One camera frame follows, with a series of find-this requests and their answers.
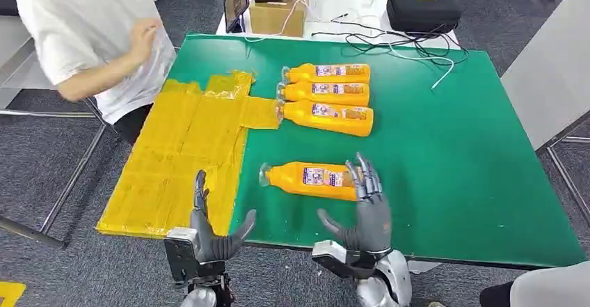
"gray carpet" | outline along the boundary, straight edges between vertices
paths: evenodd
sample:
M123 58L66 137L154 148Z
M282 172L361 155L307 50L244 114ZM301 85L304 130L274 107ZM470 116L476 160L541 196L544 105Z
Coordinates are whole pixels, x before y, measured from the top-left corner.
M502 74L558 2L458 0L464 9L456 30L461 44L486 50ZM175 45L187 31L213 33L221 0L161 0L164 24ZM26 90L11 108L84 110L47 91ZM98 123L93 120L0 118L0 213L39 227L67 182ZM590 126L576 131L590 136ZM161 241L98 234L94 225L129 154L108 133L92 156L51 233L71 240L55 251L0 230L0 280L27 284L18 306L178 306ZM590 195L590 148L557 150L580 191ZM539 155L572 227L590 256L590 229L547 155ZM322 271L307 253L244 248L228 263L236 306L357 306L350 281ZM414 306L439 300L449 307L478 306L479 291L510 281L516 270L441 265L413 276Z

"wire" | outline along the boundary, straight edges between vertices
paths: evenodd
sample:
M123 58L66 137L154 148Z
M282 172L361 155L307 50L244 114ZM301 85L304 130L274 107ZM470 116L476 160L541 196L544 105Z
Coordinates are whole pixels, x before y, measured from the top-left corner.
M289 21L289 19L291 18L291 16L293 15L293 12L295 11L295 7L297 7L297 4L301 3L303 4L307 10L309 11L309 13L312 15L312 17L315 17L316 19L318 19L319 22L326 22L323 21L322 19L320 19L319 17L317 17L314 14L314 11L311 9L309 3L306 0L295 0L295 2L293 3L293 6L291 8L291 11L289 12L287 18L285 18L285 21L282 24L282 28L280 30L279 33L276 34L271 34L267 37L263 37L263 38L257 38L254 40L250 40L247 37L244 37L244 40L247 42L259 42L262 40L265 40L271 36L280 36L282 35L282 33L285 31L285 28L287 27L287 23ZM356 10L354 9L350 9L352 11L354 11L354 13L356 14L356 20L361 20L362 18L365 17L377 17L379 18L379 16L375 16L375 15L364 15L361 16ZM357 51L359 51L359 54L356 55L361 55L361 54L366 54L368 52L370 52L373 49L379 49L379 48L388 48L389 50L385 53L388 54L392 54L398 58L403 58L406 60L412 60L412 61L429 61L431 63L433 63L434 65L437 66L445 66L445 67L449 67L449 69L447 69L447 71L436 81L434 82L434 84L431 86L431 90L434 90L439 84L440 82L442 82L450 73L451 71L454 69L455 65L464 62L465 60L467 60L467 57L469 55L469 51L466 50L465 48L463 48L457 41L455 41L453 38L451 38L448 34L446 33L436 33L437 30L441 29L444 24L441 24L439 26L437 26L436 28L432 29L430 32L406 32L404 33L400 33L400 32L395 32L395 31L386 31L383 29L379 29L370 25L365 25L362 23L357 23L357 22L343 22L340 21L338 19L347 17L349 14L345 13L342 14L336 18L333 18L332 20L330 20L329 22L332 23L338 23L338 24L342 24L342 25L355 25L355 26L359 26L362 27L364 29L369 29L369 30L375 30L378 31L379 33L377 33L374 36L369 36L366 34L362 34L362 33L349 33L349 32L345 32L345 33L333 33L333 32L314 32L311 34L311 36L315 36L315 35L327 35L327 36L344 36L344 40L354 49L356 49ZM394 36L396 38L401 38L401 40L398 41L389 41L389 42L378 42L378 43L372 43L369 40L371 39L376 39L376 38L380 38L383 36ZM359 41L362 42L353 42L351 39L357 39ZM421 43L430 39L436 39L436 38L442 38L445 40L445 42L447 43L447 48L444 51L444 53L442 54L437 54L433 51L429 51L426 48L424 48ZM448 54L450 53L451 50L451 42L456 45L457 47L459 47L459 49L461 51L463 51L464 53L464 57L462 59L460 59L459 61L454 61L450 58L448 58ZM416 51L418 53L418 55L420 55L420 57L413 57L413 56L404 56L401 55L398 51L396 51L393 47L395 46L400 46L400 45L408 45L408 44L413 44L414 47L416 48Z
M280 36L283 32L285 32L285 28L287 27L287 23L289 21L289 18L291 18L291 15L293 15L293 12L295 11L295 7L297 7L297 3L300 3L300 1L302 1L302 0L295 0L295 2L293 3L293 6L291 7L291 11L289 11L287 18L285 18L285 21L282 23L282 28L281 28L280 32L275 33L275 34L271 34L271 35L269 35L269 37L270 36ZM258 38L255 40L249 40L248 37L244 37L244 40L247 42L259 42L259 41L263 41L264 39L267 39L269 37Z
M451 71L454 69L456 64L467 60L467 57L469 54L468 50L466 50L465 48L460 46L460 44L457 41L455 41L453 38L451 38L448 34L436 33L436 31L438 29L440 29L441 27L443 27L444 24L441 24L441 25L437 26L436 28L432 29L430 32L426 32L426 33L408 32L406 34L403 34L403 33L395 32L395 31L386 31L383 29L379 29L376 27L372 27L372 26L357 23L357 22L343 22L343 21L337 20L339 18L346 17L347 15L348 14L344 14L339 17L336 17L335 19L332 20L332 22L338 23L338 24L355 25L355 26L362 27L364 29L375 30L380 33L376 34L375 36L368 36L368 35L365 35L362 33L314 32L314 33L312 33L312 36L315 36L317 34L324 34L324 35L330 35L330 36L345 36L344 39L346 40L346 42L351 47L358 50L360 52L360 54L365 54L365 53L370 52L371 50L376 49L376 48L388 47L389 51L387 53L392 54L398 58L403 58L406 60L413 60L413 61L430 61L431 63L438 65L438 66L448 66L449 69L447 69L447 71L436 82L434 82L434 84L431 86L431 90L434 90L440 84L440 82L442 82L451 73ZM372 43L372 42L368 41L368 39L375 39L375 38L379 38L381 36L394 36L396 38L401 38L401 40L394 41L394 42L379 42L379 43ZM358 39L361 42L363 42L364 44L369 45L369 46L368 47L361 47L361 46L359 46L358 43L352 42L351 41L352 38ZM442 38L445 40L445 42L447 43L447 48L444 53L437 54L433 51L427 50L426 48L424 48L421 45L421 42L424 42L429 39L434 39L434 38ZM454 60L447 57L447 55L450 53L450 50L451 50L451 42L454 45L456 45L457 47L459 47L459 49L461 51L463 51L463 53L464 53L464 57L462 59L460 59L459 61L454 61ZM416 51L417 51L418 55L420 55L420 57L404 56L393 48L394 46L407 45L407 44L414 44Z

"tablet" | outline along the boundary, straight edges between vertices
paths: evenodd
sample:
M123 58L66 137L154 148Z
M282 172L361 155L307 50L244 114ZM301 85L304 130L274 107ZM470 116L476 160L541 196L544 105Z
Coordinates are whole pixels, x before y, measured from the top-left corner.
M231 33L240 23L240 17L250 5L250 0L225 0L223 10L225 12L225 32Z

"white table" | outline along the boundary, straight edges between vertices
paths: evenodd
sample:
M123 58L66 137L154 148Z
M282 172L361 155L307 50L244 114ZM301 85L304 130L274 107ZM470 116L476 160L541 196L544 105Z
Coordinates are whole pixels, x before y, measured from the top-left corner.
M391 26L387 20L387 14L385 13L385 5L387 0L310 0L310 7L312 13L309 13L305 20L305 26L303 29L304 40L319 40L319 41L340 41L344 42L344 36L327 36L327 35L315 35L311 36L314 32L333 32L333 33L363 33L368 36L375 36L377 30L364 29L355 25L346 25L330 22L332 19L348 13L349 15L339 19L343 22L357 22L371 27L376 27L383 30L391 31ZM269 37L270 35L257 35L252 33L250 27L250 13L246 11L244 14L244 24L246 26L246 32L240 33L243 36L254 36L254 37ZM216 34L225 35L225 16L221 18L221 22L217 28ZM297 39L292 37L279 37L286 39ZM453 31L449 32L449 37L457 41L457 37ZM383 36L377 39L371 39L371 42L394 42L400 38L392 36ZM447 42L444 38L429 39L422 43L424 47L433 48L444 48L447 49ZM450 44L451 49L459 49L455 44Z

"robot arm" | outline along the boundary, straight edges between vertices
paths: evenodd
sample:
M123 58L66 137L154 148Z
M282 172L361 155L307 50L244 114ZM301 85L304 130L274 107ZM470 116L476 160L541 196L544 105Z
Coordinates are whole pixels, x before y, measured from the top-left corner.
M205 177L205 172L199 171L195 179L190 228L175 227L164 238L175 284L186 290L182 307L231 306L234 295L225 261L238 252L256 222L256 211L251 210L233 234L215 235L207 216Z
M410 306L408 263L401 252L391 249L388 199L371 163L359 153L357 160L360 169L346 162L356 188L357 226L343 228L325 210L318 210L324 227L344 247L334 241L317 242L312 259L342 278L358 279L357 295L363 307Z

